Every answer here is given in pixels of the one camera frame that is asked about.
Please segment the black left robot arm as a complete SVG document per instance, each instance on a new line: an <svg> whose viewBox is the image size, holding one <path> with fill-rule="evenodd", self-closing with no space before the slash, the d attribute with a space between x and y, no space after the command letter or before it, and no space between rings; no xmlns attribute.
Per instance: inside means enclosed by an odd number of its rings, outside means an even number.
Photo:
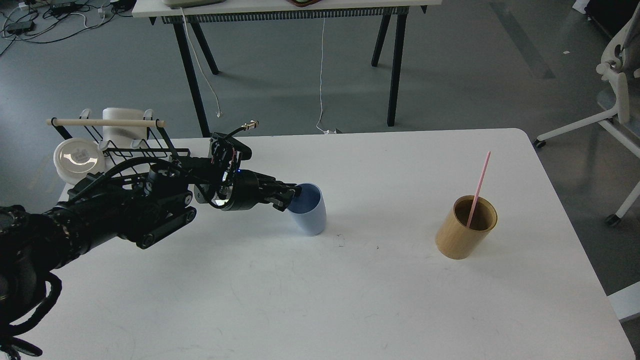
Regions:
<svg viewBox="0 0 640 360"><path fill-rule="evenodd" d="M41 214L21 205L1 208L0 339L9 360L42 355L19 335L57 303L62 281L54 269L116 237L150 248L195 219L192 199L222 211L272 204L283 212L302 194L300 185L242 170L252 151L233 132L213 132L208 157L181 155L166 131L158 132L167 158L132 157L91 172L68 191L66 201Z"/></svg>

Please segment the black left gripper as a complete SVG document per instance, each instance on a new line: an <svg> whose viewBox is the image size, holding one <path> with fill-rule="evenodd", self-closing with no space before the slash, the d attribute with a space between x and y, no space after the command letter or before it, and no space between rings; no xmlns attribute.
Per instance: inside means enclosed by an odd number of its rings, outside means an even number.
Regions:
<svg viewBox="0 0 640 360"><path fill-rule="evenodd" d="M221 210L244 211L257 204L271 204L275 210L284 212L302 191L299 184L285 183L251 170L239 170L234 177L230 196Z"/></svg>

